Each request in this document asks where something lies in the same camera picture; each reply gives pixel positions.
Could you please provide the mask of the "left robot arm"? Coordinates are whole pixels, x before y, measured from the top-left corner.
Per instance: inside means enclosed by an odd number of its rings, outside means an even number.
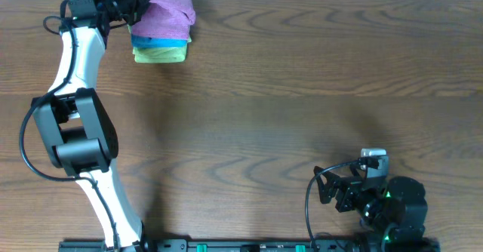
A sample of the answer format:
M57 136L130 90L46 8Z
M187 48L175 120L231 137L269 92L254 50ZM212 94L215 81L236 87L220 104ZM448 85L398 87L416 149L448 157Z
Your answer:
M20 154L38 176L77 183L103 228L97 243L68 241L61 251L157 251L142 219L132 208L118 175L118 136L96 92L100 61L111 29L140 22L151 0L63 0L55 20L63 53L54 83L32 100L20 127ZM51 163L64 177L34 167L25 150L25 132L33 118Z

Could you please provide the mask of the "purple microfiber cloth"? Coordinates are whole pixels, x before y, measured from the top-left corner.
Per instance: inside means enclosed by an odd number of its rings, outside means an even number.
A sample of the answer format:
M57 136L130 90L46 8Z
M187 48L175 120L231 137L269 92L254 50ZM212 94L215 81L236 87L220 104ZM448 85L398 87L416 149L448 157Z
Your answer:
M192 0L150 0L141 21L131 27L131 33L146 38L189 38L195 24Z

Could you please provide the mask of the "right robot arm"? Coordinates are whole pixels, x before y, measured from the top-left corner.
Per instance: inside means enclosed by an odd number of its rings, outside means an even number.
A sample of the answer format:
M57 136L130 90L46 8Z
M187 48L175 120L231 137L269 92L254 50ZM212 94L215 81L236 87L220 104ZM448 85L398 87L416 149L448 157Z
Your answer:
M410 177L363 177L355 165L351 177L314 167L320 202L336 200L338 212L357 211L368 230L342 246L344 251L438 251L424 238L428 204L422 183Z

